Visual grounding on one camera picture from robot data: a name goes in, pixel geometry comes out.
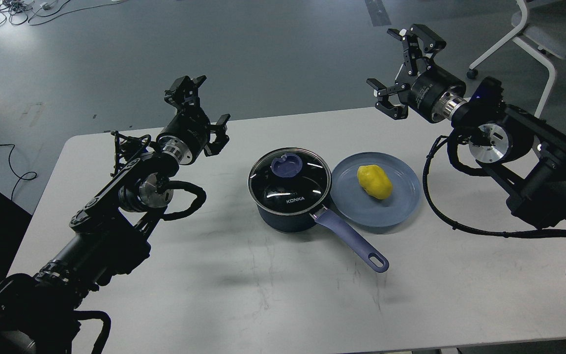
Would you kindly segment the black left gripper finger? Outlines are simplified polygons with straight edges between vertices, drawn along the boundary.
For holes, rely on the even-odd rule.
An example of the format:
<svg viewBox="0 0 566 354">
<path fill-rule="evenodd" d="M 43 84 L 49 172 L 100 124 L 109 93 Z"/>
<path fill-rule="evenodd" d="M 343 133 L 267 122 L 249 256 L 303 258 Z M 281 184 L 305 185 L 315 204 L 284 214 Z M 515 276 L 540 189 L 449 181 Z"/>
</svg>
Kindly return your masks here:
<svg viewBox="0 0 566 354">
<path fill-rule="evenodd" d="M 204 145 L 204 154 L 209 157 L 218 155 L 222 149 L 229 143 L 229 135 L 227 134 L 227 123 L 231 118 L 230 114 L 221 115 L 217 123 L 209 124 L 209 137 Z"/>
<path fill-rule="evenodd" d="M 198 76 L 194 79 L 189 76 L 176 79 L 170 89 L 165 90 L 164 101 L 175 107 L 177 112 L 201 108 L 198 89 L 206 79 L 206 75 Z"/>
</svg>

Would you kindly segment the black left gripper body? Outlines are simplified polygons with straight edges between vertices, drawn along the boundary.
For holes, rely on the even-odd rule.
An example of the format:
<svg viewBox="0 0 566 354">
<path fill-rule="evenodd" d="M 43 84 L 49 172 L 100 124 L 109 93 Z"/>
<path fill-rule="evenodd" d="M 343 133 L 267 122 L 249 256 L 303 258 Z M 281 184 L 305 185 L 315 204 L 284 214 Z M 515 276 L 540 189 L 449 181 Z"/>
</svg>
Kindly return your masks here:
<svg viewBox="0 0 566 354">
<path fill-rule="evenodd" d="M 176 113 L 157 136 L 162 152 L 173 157 L 179 165 L 195 163 L 201 152 L 215 155 L 210 146 L 211 124 L 202 108 L 186 108 Z"/>
</svg>

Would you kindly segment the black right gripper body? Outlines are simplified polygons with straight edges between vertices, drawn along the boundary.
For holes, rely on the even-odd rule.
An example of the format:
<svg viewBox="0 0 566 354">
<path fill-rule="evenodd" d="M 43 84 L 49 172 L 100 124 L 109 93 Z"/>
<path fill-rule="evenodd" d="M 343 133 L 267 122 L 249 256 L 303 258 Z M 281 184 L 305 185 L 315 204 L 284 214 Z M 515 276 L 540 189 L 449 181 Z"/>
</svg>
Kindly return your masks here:
<svg viewBox="0 0 566 354">
<path fill-rule="evenodd" d="M 430 123 L 452 119 L 464 103 L 466 84 L 441 67 L 431 67 L 413 82 L 407 105 Z"/>
</svg>

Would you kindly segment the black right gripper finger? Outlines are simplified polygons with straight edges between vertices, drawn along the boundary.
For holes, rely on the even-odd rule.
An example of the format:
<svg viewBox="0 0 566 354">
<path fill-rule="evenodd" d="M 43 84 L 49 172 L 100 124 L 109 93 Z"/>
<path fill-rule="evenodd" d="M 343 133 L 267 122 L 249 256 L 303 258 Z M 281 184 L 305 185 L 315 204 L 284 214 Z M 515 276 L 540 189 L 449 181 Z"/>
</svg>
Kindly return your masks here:
<svg viewBox="0 0 566 354">
<path fill-rule="evenodd" d="M 403 64 L 398 79 L 413 79 L 434 67 L 434 56 L 444 50 L 447 42 L 426 25 L 412 24 L 405 29 L 388 29 L 387 34 L 400 41 Z"/>
<path fill-rule="evenodd" d="M 375 108 L 387 115 L 391 119 L 406 119 L 409 108 L 407 104 L 395 105 L 390 102 L 392 96 L 410 89 L 408 83 L 396 83 L 393 87 L 386 87 L 376 78 L 368 78 L 367 84 L 372 87 L 374 96 L 377 99 Z"/>
</svg>

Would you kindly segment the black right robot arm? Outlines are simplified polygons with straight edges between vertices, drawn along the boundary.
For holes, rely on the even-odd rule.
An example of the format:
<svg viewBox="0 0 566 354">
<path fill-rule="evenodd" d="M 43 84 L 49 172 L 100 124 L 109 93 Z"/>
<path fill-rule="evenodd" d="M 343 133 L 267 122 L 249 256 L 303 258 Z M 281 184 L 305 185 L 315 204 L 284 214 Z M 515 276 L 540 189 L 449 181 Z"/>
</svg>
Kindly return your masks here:
<svg viewBox="0 0 566 354">
<path fill-rule="evenodd" d="M 429 249 L 443 260 L 480 270 L 487 295 L 510 312 L 526 288 L 526 305 L 553 302 L 557 280 L 546 267 L 566 260 L 566 135 L 507 104 L 500 81 L 485 78 L 469 98 L 465 83 L 434 62 L 446 42 L 429 27 L 387 29 L 399 42 L 400 65 L 387 86 L 375 78 L 375 107 L 396 124 L 384 137 L 391 152 L 424 162 L 423 194 L 443 227 Z"/>
</svg>

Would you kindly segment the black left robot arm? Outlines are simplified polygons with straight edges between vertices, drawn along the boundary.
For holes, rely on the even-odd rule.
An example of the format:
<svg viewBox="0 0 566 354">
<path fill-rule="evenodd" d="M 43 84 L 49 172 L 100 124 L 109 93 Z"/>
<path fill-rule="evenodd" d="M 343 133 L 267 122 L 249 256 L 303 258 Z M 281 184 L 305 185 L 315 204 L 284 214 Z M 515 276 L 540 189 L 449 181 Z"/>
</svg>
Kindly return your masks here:
<svg viewBox="0 0 566 354">
<path fill-rule="evenodd" d="M 161 220 L 184 219 L 206 202 L 202 187 L 173 180 L 198 155 L 217 155 L 229 142 L 229 114 L 211 123 L 198 89 L 206 76 L 183 76 L 165 91 L 176 110 L 155 139 L 117 131 L 111 181 L 70 220 L 76 234 L 35 275 L 17 273 L 0 282 L 0 332 L 28 336 L 37 354 L 70 354 L 81 322 L 99 320 L 92 352 L 100 354 L 112 328 L 103 311 L 81 311 L 90 292 L 115 275 L 128 275 L 150 257 L 148 241 Z"/>
</svg>

